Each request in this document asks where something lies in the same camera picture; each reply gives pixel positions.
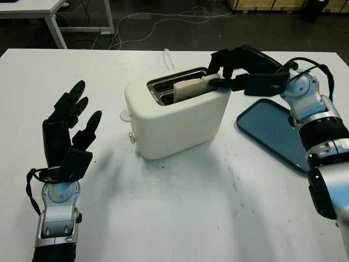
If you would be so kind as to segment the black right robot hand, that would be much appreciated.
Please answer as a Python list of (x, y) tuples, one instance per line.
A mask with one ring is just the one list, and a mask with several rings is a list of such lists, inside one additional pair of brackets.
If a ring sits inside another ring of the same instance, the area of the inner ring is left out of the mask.
[(279, 62), (248, 45), (212, 53), (207, 75), (216, 74), (220, 68), (223, 69), (223, 78), (211, 80), (209, 84), (234, 92), (243, 91), (247, 96), (280, 94), (282, 84), (290, 75), (281, 70)]

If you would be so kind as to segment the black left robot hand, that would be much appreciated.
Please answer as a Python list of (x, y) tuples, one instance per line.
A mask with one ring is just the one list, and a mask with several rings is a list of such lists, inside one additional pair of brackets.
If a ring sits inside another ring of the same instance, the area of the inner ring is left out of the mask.
[(69, 92), (65, 92), (53, 106), (53, 113), (43, 121), (43, 143), (48, 167), (59, 166), (69, 149), (86, 152), (96, 138), (96, 130), (102, 112), (96, 111), (88, 120), (85, 129), (73, 137), (69, 130), (76, 126), (79, 116), (88, 105), (83, 97), (85, 82), (78, 81)]

